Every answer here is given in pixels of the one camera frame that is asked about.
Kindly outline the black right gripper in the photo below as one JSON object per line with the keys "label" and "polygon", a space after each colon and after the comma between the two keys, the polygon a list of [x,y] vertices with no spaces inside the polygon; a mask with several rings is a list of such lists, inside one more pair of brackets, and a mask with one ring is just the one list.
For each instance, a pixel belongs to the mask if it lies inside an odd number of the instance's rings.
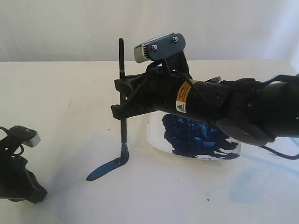
{"label": "black right gripper", "polygon": [[[137,92],[137,97],[127,98],[139,85],[145,84]],[[149,75],[128,75],[114,80],[116,90],[120,93],[120,104],[112,105],[111,111],[115,119],[127,119],[154,111],[163,111],[182,117],[199,115],[199,95],[195,87],[198,81],[187,74],[171,72],[163,67],[153,68]]]}

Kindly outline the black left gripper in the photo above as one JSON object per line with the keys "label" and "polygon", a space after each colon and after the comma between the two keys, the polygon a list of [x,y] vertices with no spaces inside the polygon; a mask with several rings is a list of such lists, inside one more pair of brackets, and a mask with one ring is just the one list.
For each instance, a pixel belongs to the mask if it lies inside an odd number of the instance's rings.
{"label": "black left gripper", "polygon": [[0,198],[12,202],[42,202],[47,190],[38,183],[36,176],[26,170],[27,160],[21,156],[11,157],[0,165]]}

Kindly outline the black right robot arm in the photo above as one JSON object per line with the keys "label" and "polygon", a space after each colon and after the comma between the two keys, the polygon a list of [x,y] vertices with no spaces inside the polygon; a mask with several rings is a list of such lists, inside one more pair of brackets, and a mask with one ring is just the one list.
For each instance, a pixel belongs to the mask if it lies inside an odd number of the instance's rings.
{"label": "black right robot arm", "polygon": [[114,83],[125,97],[111,107],[119,120],[163,111],[212,125],[256,146],[299,135],[298,76],[277,75],[265,82],[253,78],[197,81],[186,73],[157,67]]}

